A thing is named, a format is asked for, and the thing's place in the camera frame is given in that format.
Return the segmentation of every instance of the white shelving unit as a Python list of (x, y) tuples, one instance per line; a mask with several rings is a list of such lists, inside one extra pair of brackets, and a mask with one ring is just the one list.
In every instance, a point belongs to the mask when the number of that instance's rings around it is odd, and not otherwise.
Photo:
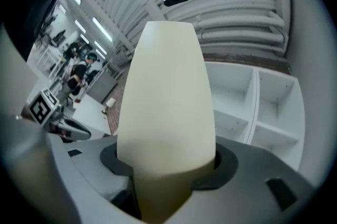
[(293, 169), (304, 143), (304, 105), (295, 77), (260, 67), (206, 62), (216, 135), (266, 149)]

